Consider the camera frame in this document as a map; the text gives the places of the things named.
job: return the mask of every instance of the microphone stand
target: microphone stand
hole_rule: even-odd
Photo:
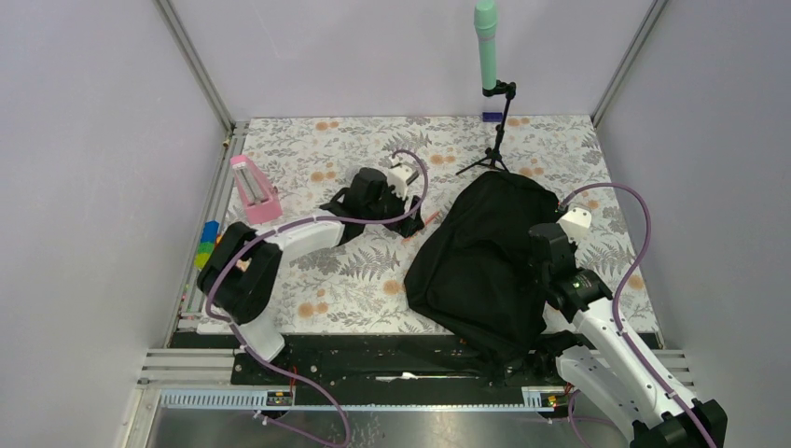
[[[493,89],[484,89],[483,96],[491,97],[495,95],[505,95],[506,96],[506,108],[503,110],[503,120],[500,121],[500,124],[497,125],[495,128],[497,130],[497,136],[494,138],[494,147],[487,147],[484,154],[486,156],[479,161],[475,161],[469,166],[463,168],[460,172],[456,173],[456,175],[460,175],[461,173],[469,170],[473,166],[484,166],[491,170],[497,171],[505,171],[508,173],[508,168],[503,163],[503,156],[500,154],[500,144],[503,143],[503,136],[506,134],[506,120],[508,119],[508,108],[511,106],[511,100],[517,96],[517,83],[516,82],[503,82],[497,79],[497,84],[494,86]],[[500,162],[503,165],[502,168],[496,165],[496,163]]]

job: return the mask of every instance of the gray wall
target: gray wall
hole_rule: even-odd
[[[791,441],[790,21],[787,0],[671,2],[600,129],[613,178],[651,207],[659,322],[732,447]]]
[[[154,3],[4,2],[0,445],[112,446],[222,132]]]
[[[231,115],[249,119],[479,114],[477,1],[173,3]],[[511,111],[591,113],[650,4],[497,0]]]

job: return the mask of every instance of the fern pattern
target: fern pattern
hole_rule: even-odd
[[[383,226],[366,226],[363,235],[346,245],[315,251],[281,267],[265,311],[277,328],[307,333],[446,332],[409,309],[404,275],[458,194],[482,172],[455,175],[493,144],[494,125],[478,117],[253,119],[243,153],[277,187],[284,210],[273,223],[258,226],[260,230],[313,213],[348,186],[347,173],[363,166],[383,170],[389,153],[398,148],[416,152],[428,166],[431,187],[423,218],[439,212],[426,230],[409,240]],[[609,180],[588,117],[511,117],[502,150],[512,172],[532,177],[560,198],[581,185]],[[418,180],[412,191],[422,187]],[[615,289],[634,257],[616,196],[608,189],[591,190],[577,196],[573,205],[586,207],[594,216],[590,236],[576,252],[577,262]],[[233,189],[223,227],[236,220],[246,221],[246,215]],[[636,329],[658,327],[642,277],[630,282],[622,303]],[[560,313],[547,310],[545,318],[550,332],[570,328]],[[228,332],[207,317],[199,330]]]

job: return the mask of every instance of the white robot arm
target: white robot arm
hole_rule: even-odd
[[[540,272],[539,284],[548,303],[601,352],[610,367],[605,368],[587,347],[568,339],[571,342],[554,354],[558,374],[607,414],[633,448],[706,446],[675,397],[648,371],[647,363],[722,446],[727,423],[722,408],[715,400],[701,403],[675,379],[629,322],[615,316],[612,294],[601,278],[576,267],[572,243],[580,241],[589,226],[590,213],[574,208],[557,224],[539,224],[530,230],[535,255],[532,264]],[[626,334],[631,335],[643,360],[627,343]]]
[[[418,197],[409,201],[409,185],[418,177],[417,170],[398,157],[391,158],[390,162],[386,173],[362,168],[354,176],[352,185],[322,205],[308,217],[306,224],[275,233],[250,248],[219,286],[215,304],[233,320],[244,339],[264,359],[274,359],[284,348],[283,336],[264,312],[280,266],[315,250],[343,245],[365,228],[365,224],[322,218],[381,220],[400,217],[418,201]],[[420,209],[385,227],[404,237],[411,236],[423,228]],[[242,222],[231,224],[201,270],[198,287],[208,293],[219,273],[240,249],[265,232]]]

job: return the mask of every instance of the green microphone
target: green microphone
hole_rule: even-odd
[[[475,5],[475,32],[478,34],[480,53],[480,80],[489,91],[497,85],[497,53],[494,51],[494,33],[497,31],[497,5],[493,0],[480,0]]]

